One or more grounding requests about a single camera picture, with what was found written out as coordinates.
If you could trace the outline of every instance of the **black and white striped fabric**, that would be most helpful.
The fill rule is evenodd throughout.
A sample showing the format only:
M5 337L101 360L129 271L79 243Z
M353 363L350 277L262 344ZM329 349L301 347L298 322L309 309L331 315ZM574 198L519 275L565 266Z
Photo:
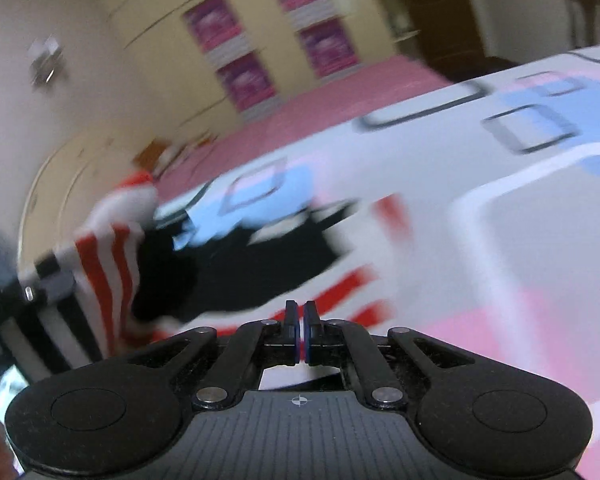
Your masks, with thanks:
M133 322L139 285L137 224L94 230L22 273L21 286L71 273L74 291L57 303L29 310L0 326L0 339L28 381L116 355L152 329Z

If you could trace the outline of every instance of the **red stripe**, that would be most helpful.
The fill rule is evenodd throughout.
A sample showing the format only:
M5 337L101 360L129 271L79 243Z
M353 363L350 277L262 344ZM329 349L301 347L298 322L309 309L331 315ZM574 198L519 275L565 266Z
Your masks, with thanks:
M385 196L375 202L374 207L393 237L398 240L411 238L409 213L406 211L399 195L394 193Z
M318 315L328 314L356 290L372 282L375 278L373 272L366 267L357 268L315 298Z
M322 292L317 298L315 298L315 306L318 309L318 315L324 316L330 313L331 310L335 309L341 302L351 296L356 290L365 286L367 283L372 282L376 279L373 272L367 267L359 267L353 272L347 274L338 283L333 285ZM298 306L298 317L302 318L304 313L304 306ZM270 319L276 321L284 321L285 311L279 310ZM238 330L237 326L229 326L226 328L219 328L218 335L232 335Z
M371 328L391 319L391 310L384 301L375 301L351 318L365 328Z
M134 173L130 177L127 177L125 180L120 182L116 186L116 189L124 189L126 187L136 187L136 186L144 186L145 184L154 183L154 178L151 176L151 173L148 171L142 170Z
M131 302L131 296L133 294L133 278L129 271L129 266L125 256L125 243L129 238L131 230L128 226L115 226L114 231L116 238L113 240L111 247L111 253L113 254L113 261L116 263L118 272L120 272L120 280L122 281L122 299L120 301L120 335L124 337L126 335L126 319L129 311L129 304Z
M114 354L115 338L113 333L113 297L107 276L102 269L100 259L98 257L98 239L95 235L85 236L80 238L75 243L75 248L80 256L82 269L84 270L87 279L91 283L98 304L100 305L100 313L102 315L102 323L107 337L107 349L109 356Z

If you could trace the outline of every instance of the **red and white striped fabric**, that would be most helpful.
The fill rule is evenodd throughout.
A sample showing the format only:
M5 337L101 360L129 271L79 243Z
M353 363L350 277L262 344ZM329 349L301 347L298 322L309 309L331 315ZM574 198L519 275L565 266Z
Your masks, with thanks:
M57 304L25 312L0 327L0 338L29 381L119 354L126 341L151 339L131 316L140 282L138 247L157 207L150 175L138 173L107 195L74 242L18 277L23 286L72 274L74 292Z

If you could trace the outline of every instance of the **bed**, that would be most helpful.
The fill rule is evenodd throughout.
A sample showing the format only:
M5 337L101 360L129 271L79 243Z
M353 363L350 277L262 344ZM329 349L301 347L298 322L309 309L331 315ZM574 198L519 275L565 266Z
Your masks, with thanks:
M453 86L401 63L160 181L158 216L187 211L176 246L229 244L206 261L199 309L162 330L230 333L286 299L375 333L409 326L578 392L594 417L579 471L600 480L600 47ZM274 368L262 387L327 373Z

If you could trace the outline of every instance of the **pink bed sheet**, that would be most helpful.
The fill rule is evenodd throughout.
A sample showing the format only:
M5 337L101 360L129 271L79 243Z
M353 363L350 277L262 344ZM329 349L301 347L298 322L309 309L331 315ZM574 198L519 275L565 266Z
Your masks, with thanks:
M307 92L264 120L192 152L157 183L162 202L172 200L265 153L385 106L451 85L423 64L402 56Z

